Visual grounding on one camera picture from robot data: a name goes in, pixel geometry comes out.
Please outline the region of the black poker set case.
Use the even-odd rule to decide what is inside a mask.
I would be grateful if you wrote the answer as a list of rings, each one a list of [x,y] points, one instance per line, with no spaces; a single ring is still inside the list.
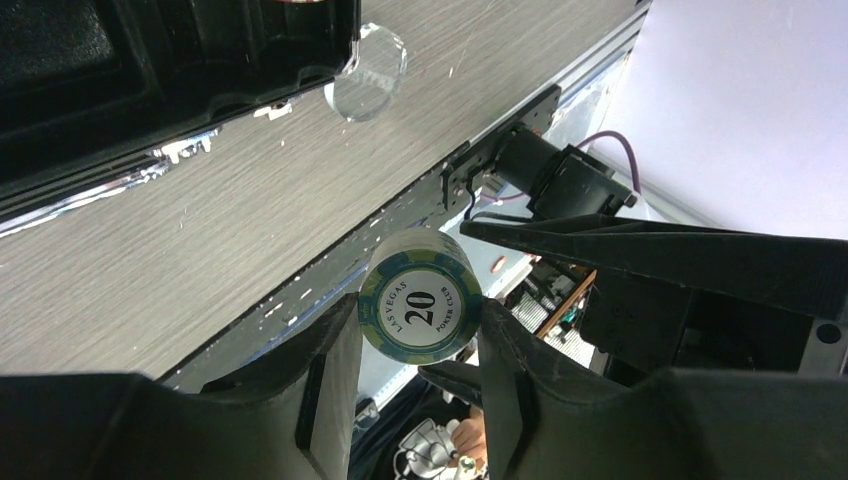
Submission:
[[[162,176],[224,123],[329,83],[357,1],[5,1],[1,232]]]

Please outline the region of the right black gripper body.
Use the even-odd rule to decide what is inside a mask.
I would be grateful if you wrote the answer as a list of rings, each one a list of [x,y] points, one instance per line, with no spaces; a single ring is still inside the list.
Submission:
[[[579,334],[625,386],[665,368],[847,373],[842,322],[623,273],[598,273]]]

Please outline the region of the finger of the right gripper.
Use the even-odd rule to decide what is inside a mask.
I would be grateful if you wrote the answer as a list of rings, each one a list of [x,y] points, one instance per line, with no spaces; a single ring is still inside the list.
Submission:
[[[418,373],[445,392],[477,408],[483,407],[482,374],[478,366],[449,360],[419,366]]]
[[[526,224],[464,221],[471,238],[724,294],[817,318],[847,314],[847,243],[593,214]]]

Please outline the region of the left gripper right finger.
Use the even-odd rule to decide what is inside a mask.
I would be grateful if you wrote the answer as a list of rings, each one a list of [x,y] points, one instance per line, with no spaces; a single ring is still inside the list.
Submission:
[[[839,377],[663,369],[621,386],[482,305],[494,479],[843,479]]]

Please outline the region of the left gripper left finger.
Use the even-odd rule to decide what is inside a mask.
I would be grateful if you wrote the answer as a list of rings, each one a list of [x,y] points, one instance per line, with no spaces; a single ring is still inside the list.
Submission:
[[[5,479],[343,479],[362,353],[343,296],[257,360],[183,393],[138,373],[1,381]]]

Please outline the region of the green chip stack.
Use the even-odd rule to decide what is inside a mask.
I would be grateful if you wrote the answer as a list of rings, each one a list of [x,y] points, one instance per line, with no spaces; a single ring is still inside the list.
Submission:
[[[464,250],[426,227],[397,231],[378,245],[358,293],[369,344],[408,365],[459,353],[481,323],[483,292]]]

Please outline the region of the clear round disc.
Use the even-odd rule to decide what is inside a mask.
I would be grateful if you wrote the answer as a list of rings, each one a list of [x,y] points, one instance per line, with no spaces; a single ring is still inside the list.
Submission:
[[[369,22],[360,28],[357,55],[352,61],[324,87],[324,98],[348,122],[371,121],[398,94],[407,71],[407,50],[394,32]]]

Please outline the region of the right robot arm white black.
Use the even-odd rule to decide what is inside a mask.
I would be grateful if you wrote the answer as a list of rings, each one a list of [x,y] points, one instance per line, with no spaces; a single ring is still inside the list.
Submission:
[[[577,331],[603,379],[704,371],[763,401],[846,408],[845,241],[627,219],[635,188],[521,125],[491,143],[487,163],[529,196],[531,215],[463,230],[584,271]]]

